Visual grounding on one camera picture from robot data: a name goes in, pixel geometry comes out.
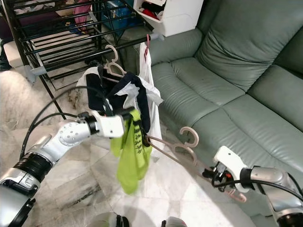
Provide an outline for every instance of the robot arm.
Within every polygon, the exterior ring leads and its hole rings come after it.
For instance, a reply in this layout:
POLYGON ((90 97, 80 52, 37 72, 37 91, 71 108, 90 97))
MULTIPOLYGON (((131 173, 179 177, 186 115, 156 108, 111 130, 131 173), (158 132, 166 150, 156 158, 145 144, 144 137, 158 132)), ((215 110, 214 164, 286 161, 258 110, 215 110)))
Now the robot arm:
POLYGON ((250 169, 237 154, 225 146, 218 150, 214 156, 214 162, 217 164, 213 169, 213 173, 217 179, 223 180, 223 175, 229 173, 232 175, 233 180, 243 182, 235 184, 238 191, 247 193, 253 189, 266 195, 273 217, 280 227, 303 226, 302 197, 299 199, 280 188, 253 183, 254 181, 274 183, 298 194, 299 190, 287 172, 276 168, 259 166, 254 166, 250 169))
POLYGON ((0 227, 23 225, 40 183, 69 149, 93 134, 114 138, 124 133, 120 115, 104 117, 97 111, 82 113, 78 120, 63 121, 59 127, 55 135, 43 136, 0 178, 0 227))

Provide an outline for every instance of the black metal drying rack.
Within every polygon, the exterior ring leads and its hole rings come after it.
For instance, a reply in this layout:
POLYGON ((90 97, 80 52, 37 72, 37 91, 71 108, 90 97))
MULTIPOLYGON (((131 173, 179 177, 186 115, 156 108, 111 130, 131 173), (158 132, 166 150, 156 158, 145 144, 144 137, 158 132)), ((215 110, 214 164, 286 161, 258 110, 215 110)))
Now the black metal drying rack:
MULTIPOLYGON (((58 7, 55 6, 53 8, 42 9, 39 11, 16 14, 14 10, 24 8, 25 6, 20 6, 20 3, 25 3, 27 1, 28 0, 1 0, 21 60, 25 66, 25 69, 27 70, 27 79, 34 82, 36 77, 39 77, 51 99, 53 99, 54 96, 47 82, 51 83, 52 86, 57 89, 53 85, 52 81, 84 71, 90 66, 88 65, 80 67, 78 69, 70 70, 68 72, 51 77, 48 76, 48 72, 84 60, 96 58, 101 59, 102 55, 112 52, 112 49, 110 48, 104 49, 104 46, 108 44, 108 41, 105 39, 106 35, 111 34, 113 36, 114 46, 119 53, 119 50, 123 48, 145 42, 147 37, 144 36, 142 38, 120 44, 119 41, 122 35, 117 35, 117 32, 123 33, 125 30, 139 26, 145 26, 149 30, 153 30, 153 27, 146 22, 145 19, 139 15, 125 0, 119 0, 120 4, 118 6, 110 8, 107 6, 106 2, 111 0, 89 0, 82 3, 74 3, 71 5, 58 7), (87 5, 92 5, 92 11, 73 14, 70 16, 62 16, 26 26, 22 26, 20 23, 20 19, 24 17, 87 5), (127 8, 130 11, 129 15, 117 17, 113 16, 114 10, 123 8, 127 8), (102 13, 106 13, 109 17, 107 19, 102 19, 102 13), (66 22, 73 21, 76 17, 88 15, 90 15, 91 20, 87 20, 85 23, 74 23, 72 26, 66 26, 65 24, 66 22), (133 17, 136 17, 139 20, 139 23, 114 29, 113 21, 133 17), (102 32, 101 24, 103 23, 110 25, 109 30, 102 32), (39 28, 45 26, 50 26, 51 29, 47 32, 39 34, 39 28), (81 32, 70 32, 81 28, 85 28, 82 30, 85 32, 85 34, 81 32)), ((41 5, 41 3, 56 3, 59 1, 62 0, 46 0, 45 2, 32 3, 26 6, 32 7, 41 5)), ((54 104, 56 105, 58 111, 62 113, 59 104, 57 102, 54 102, 54 104)))

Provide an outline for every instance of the clothes hanger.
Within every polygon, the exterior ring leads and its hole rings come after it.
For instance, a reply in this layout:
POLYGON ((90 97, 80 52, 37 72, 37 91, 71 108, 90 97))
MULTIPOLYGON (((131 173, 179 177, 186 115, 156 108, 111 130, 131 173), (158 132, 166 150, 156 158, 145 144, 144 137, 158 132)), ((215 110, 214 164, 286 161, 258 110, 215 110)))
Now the clothes hanger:
POLYGON ((116 61, 118 60, 118 52, 117 52, 117 50, 116 50, 112 45, 106 45, 105 48, 106 48, 106 49, 107 49, 107 48, 112 49, 113 52, 115 53, 115 58, 112 59, 111 62, 109 62, 108 60, 106 60, 106 64, 105 64, 105 66, 104 66, 104 69, 106 69, 107 72, 108 72, 109 74, 111 74, 111 75, 113 75, 113 76, 116 76, 116 77, 121 77, 121 78, 122 78, 122 77, 126 74, 126 72, 124 71, 124 69, 123 69, 119 64, 116 63, 116 61), (116 67, 122 72, 122 75, 117 74, 117 73, 114 73, 114 72, 112 71, 112 66, 116 66, 116 67))
MULTIPOLYGON (((146 143, 148 143, 153 148, 155 148, 158 151, 160 151, 162 154, 166 155, 170 159, 172 159, 175 162, 177 162, 178 164, 182 165, 184 168, 188 169, 189 171, 192 171, 193 173, 197 174, 199 177, 203 178, 204 180, 206 180, 206 181, 208 181, 210 183, 211 180, 208 179, 208 178, 205 178, 202 175, 202 172, 204 171, 204 168, 208 169, 208 170, 211 170, 211 171, 212 171, 212 169, 210 167, 208 167, 207 165, 205 165, 204 163, 202 163, 201 161, 199 161, 199 165, 198 165, 197 156, 196 156, 195 152, 191 149, 191 148, 195 148, 198 145, 198 143, 199 143, 198 133, 194 129, 186 126, 186 127, 183 127, 183 128, 180 129, 180 134, 182 135, 186 131, 190 132, 193 135, 194 142, 192 142, 192 143, 185 142, 184 144, 182 144, 182 143, 171 144, 171 143, 169 143, 167 141, 160 140, 160 139, 158 139, 156 137, 152 137, 152 136, 146 135, 145 136, 146 139, 147 139, 146 143), (176 152, 176 148, 183 148, 184 150, 186 150, 191 155, 192 161, 189 161, 189 160, 187 160, 185 158, 181 158, 180 156, 179 156, 178 159, 175 158, 175 157, 173 157, 168 152, 165 152, 162 149, 160 149, 157 146, 155 146, 154 144, 152 144, 151 141, 150 141, 151 139, 159 141, 161 143, 164 143, 165 145, 167 145, 168 147, 170 147, 171 152, 175 156, 178 155, 178 153, 176 152)), ((229 191, 227 189, 225 189, 224 193, 226 195, 230 196, 231 198, 233 198, 236 201, 239 201, 239 202, 242 202, 242 203, 245 203, 247 201, 246 196, 243 195, 242 193, 237 192, 235 189, 230 189, 229 191)))

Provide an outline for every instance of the green leather sofa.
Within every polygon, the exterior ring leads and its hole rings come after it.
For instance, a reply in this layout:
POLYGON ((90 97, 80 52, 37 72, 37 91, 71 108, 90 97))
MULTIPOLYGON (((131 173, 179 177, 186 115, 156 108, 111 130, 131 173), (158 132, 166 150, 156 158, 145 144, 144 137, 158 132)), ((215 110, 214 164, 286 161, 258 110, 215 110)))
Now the green leather sofa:
MULTIPOLYGON (((160 118, 213 165, 226 145, 252 167, 290 172, 303 186, 303 1, 204 1, 197 28, 151 42, 160 118)), ((256 226, 275 226, 262 195, 239 206, 256 226)))

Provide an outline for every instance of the sofa backrest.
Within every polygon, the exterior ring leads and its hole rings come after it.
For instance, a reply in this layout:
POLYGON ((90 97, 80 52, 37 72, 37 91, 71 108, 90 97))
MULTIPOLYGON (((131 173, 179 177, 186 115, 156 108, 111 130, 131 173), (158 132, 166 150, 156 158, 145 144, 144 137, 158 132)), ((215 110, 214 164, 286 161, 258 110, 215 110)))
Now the sofa backrest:
POLYGON ((248 93, 303 132, 303 27, 248 93))
POLYGON ((198 24, 206 37, 196 58, 248 91, 303 25, 303 0, 222 0, 217 8, 209 29, 198 24))

